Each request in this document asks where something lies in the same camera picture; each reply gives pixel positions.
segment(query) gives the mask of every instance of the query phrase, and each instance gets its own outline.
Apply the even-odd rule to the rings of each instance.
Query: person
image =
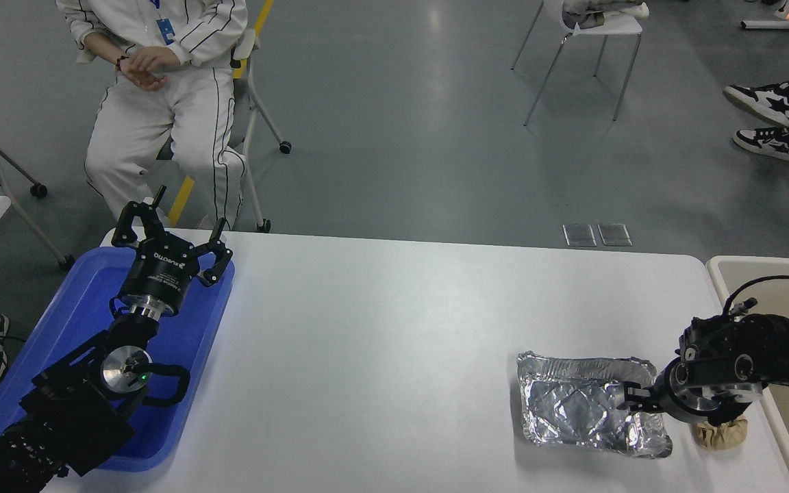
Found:
[[[789,160],[789,81],[754,88],[729,85],[723,88],[723,96],[738,108],[774,125],[737,131],[732,137],[737,146]]]
[[[115,218],[153,196],[145,174],[172,138],[173,160],[197,186],[209,219],[232,229],[245,157],[227,146],[233,123],[231,48],[245,0],[56,0],[78,49],[109,62],[85,160],[88,182]],[[207,225],[214,221],[204,221]]]

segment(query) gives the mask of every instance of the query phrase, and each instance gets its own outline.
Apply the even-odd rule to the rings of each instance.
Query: gray floor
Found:
[[[524,128],[558,43],[538,28],[508,69],[536,0],[277,2],[256,78],[295,149],[279,154],[260,128],[250,152],[273,233],[564,247],[561,224],[612,222],[635,241],[620,250],[789,257],[789,163],[737,149],[735,130],[763,125],[721,96],[789,78],[789,32],[739,28],[770,18],[761,3],[649,6],[619,121],[632,41],[608,43],[592,78],[600,40],[588,37],[569,43]],[[82,172],[112,76],[75,54],[52,3],[0,2],[0,146],[50,195],[32,199],[16,173],[12,186],[79,255],[114,222]],[[241,221],[253,229],[250,214]],[[18,333],[63,276],[8,212],[0,308]]]

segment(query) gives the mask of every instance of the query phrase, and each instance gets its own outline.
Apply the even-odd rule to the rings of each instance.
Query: aluminum foil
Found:
[[[532,352],[517,358],[523,433],[538,446],[605,450],[630,457],[671,455],[658,414],[617,409],[622,381],[649,386],[657,369],[643,359],[560,359]]]

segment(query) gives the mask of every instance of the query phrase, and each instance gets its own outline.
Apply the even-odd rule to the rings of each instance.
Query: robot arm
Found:
[[[114,321],[32,379],[35,389],[20,400],[26,416],[0,434],[0,492],[37,493],[54,475],[78,475],[105,462],[132,435],[127,419],[141,405],[171,406],[184,399],[190,374],[178,365],[151,361],[148,341],[162,316],[176,315],[190,281],[210,286],[221,278],[232,251],[226,249],[219,221],[210,240],[194,247],[163,228],[153,203],[131,202],[118,221],[112,244],[136,251],[134,264],[110,302]],[[132,231],[141,218],[145,239]],[[197,259],[215,253],[215,264],[200,272]],[[115,309],[115,300],[123,306]],[[152,375],[177,377],[178,388],[165,399],[148,396]]]
[[[719,425],[760,399],[768,384],[789,386],[789,318],[745,315],[754,299],[729,309],[743,288],[769,279],[736,290],[723,314],[693,318],[680,337],[679,357],[651,387],[624,384],[626,405],[633,411],[667,412],[688,423]]]

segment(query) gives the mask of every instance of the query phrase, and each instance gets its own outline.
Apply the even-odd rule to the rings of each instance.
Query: white tracksuit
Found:
[[[233,227],[242,205],[245,159],[227,146],[233,123],[231,48],[248,23],[245,0],[56,0],[78,43],[107,34],[127,54],[168,47],[182,62],[168,84],[144,92],[118,74],[106,90],[87,150],[85,171],[116,218],[150,197],[147,166],[172,136],[173,160],[197,183],[207,211]],[[168,19],[167,45],[158,27]]]

